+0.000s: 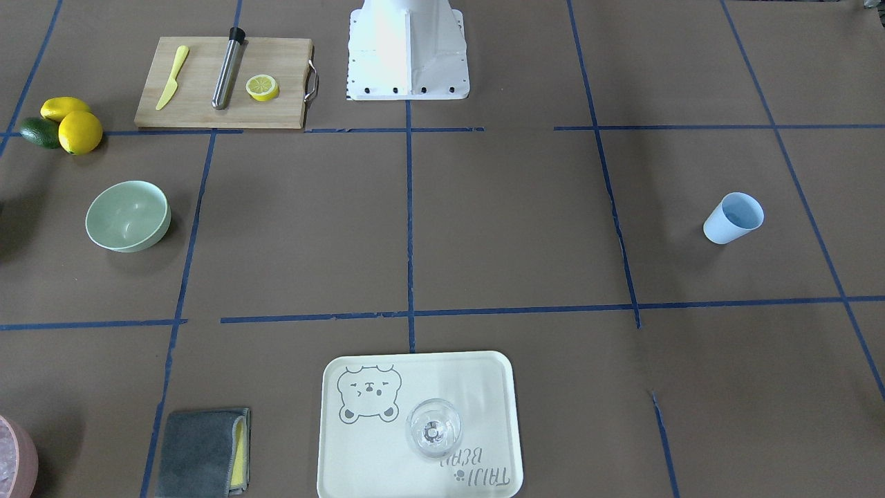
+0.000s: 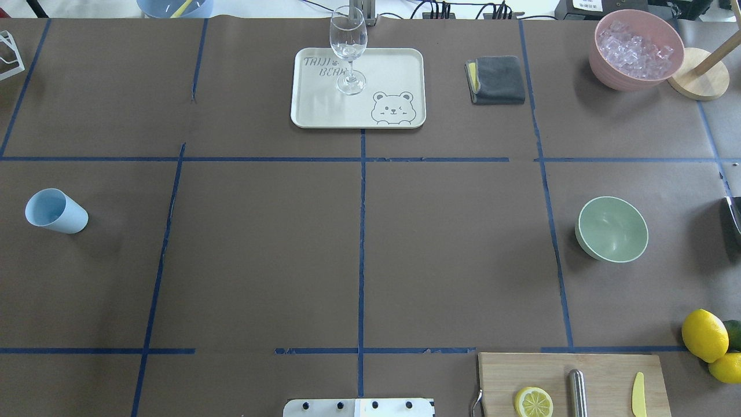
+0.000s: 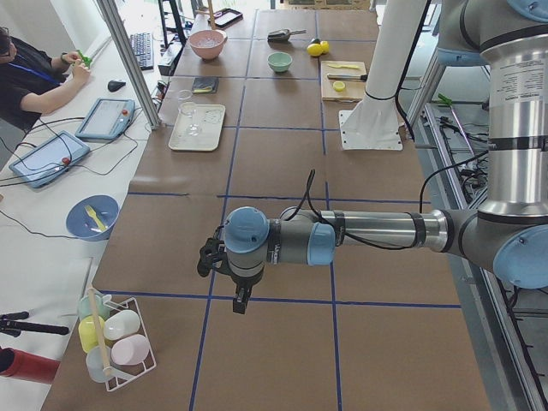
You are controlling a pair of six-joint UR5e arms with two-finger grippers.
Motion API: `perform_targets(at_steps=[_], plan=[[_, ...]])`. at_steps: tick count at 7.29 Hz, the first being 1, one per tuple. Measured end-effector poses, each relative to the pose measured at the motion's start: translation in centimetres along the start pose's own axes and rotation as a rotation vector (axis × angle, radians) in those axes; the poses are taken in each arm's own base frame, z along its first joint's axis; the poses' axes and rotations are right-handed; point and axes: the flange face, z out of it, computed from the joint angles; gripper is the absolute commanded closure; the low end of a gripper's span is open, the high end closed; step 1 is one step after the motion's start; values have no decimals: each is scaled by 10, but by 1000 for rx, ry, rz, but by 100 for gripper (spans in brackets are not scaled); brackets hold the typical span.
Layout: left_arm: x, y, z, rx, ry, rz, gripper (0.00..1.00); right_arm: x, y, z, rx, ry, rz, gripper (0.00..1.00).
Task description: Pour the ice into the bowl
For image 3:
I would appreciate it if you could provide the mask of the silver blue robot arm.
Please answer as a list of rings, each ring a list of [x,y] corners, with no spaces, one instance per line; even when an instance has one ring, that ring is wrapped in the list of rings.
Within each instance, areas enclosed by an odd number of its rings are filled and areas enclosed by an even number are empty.
[[[428,213],[315,211],[292,207],[277,219],[253,207],[224,224],[222,267],[244,313],[267,263],[327,265],[349,242],[452,253],[522,289],[547,284],[547,4],[447,1],[442,62],[491,69],[489,183],[474,211]]]

